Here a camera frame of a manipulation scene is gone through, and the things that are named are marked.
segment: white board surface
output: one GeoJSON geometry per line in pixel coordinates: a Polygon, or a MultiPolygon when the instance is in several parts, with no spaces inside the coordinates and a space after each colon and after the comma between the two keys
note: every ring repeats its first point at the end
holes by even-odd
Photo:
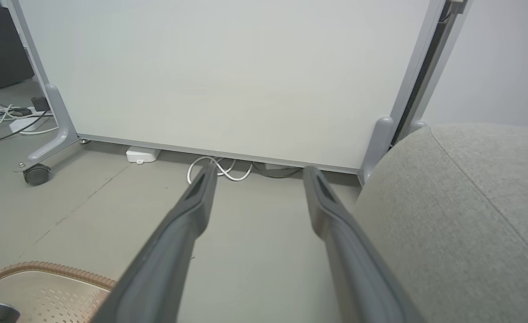
{"type": "Polygon", "coordinates": [[[528,0],[474,0],[423,113],[528,127],[528,0]]]}
{"type": "Polygon", "coordinates": [[[429,0],[21,0],[77,133],[359,168],[429,0]]]}

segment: beige mesh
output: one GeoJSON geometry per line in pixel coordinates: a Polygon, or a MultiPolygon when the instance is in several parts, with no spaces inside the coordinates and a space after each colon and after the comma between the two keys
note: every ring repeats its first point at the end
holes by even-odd
{"type": "Polygon", "coordinates": [[[23,323],[88,323],[115,281],[49,262],[21,262],[0,270],[0,303],[23,323]]]}

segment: gray upholstery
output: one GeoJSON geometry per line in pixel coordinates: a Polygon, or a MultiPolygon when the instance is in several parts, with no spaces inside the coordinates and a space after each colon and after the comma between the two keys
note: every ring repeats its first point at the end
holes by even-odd
{"type": "Polygon", "coordinates": [[[528,322],[528,128],[416,131],[354,214],[428,322],[528,322]]]}

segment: floor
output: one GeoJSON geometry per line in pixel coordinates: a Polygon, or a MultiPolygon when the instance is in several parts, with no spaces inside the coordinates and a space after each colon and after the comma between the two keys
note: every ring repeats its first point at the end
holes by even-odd
{"type": "MultiPolygon", "coordinates": [[[[0,90],[1,104],[27,106],[34,82],[0,90]]],[[[53,127],[46,122],[42,129],[53,127]]],[[[8,122],[0,137],[8,134],[8,122]]],[[[0,268],[56,262],[118,279],[186,186],[196,155],[163,151],[143,165],[126,146],[75,144],[43,162],[52,178],[30,186],[18,162],[54,137],[0,141],[0,268]]],[[[248,163],[239,163],[240,176],[248,163]]],[[[351,207],[355,176],[327,174],[351,207]]],[[[311,229],[301,176],[242,182],[219,178],[208,229],[196,241],[180,305],[180,323],[337,322],[339,313],[323,242],[311,229]]]]}

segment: whiteboard leg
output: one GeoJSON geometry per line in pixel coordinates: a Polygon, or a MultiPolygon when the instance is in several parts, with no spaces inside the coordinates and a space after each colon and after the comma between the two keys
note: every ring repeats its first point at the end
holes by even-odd
{"type": "Polygon", "coordinates": [[[409,135],[411,135],[414,131],[418,131],[422,127],[427,127],[427,126],[428,124],[425,123],[425,121],[418,120],[418,121],[412,122],[409,127],[409,135]]]}
{"type": "Polygon", "coordinates": [[[362,187],[368,182],[373,168],[389,150],[393,137],[393,119],[391,117],[381,117],[375,123],[370,144],[366,150],[366,157],[362,163],[362,171],[358,178],[362,187]]]}
{"type": "Polygon", "coordinates": [[[42,162],[44,159],[58,153],[62,149],[65,149],[79,140],[58,88],[52,84],[46,84],[46,93],[51,104],[52,113],[58,123],[57,136],[49,143],[30,154],[25,163],[19,163],[15,171],[26,171],[28,168],[42,162]]]}

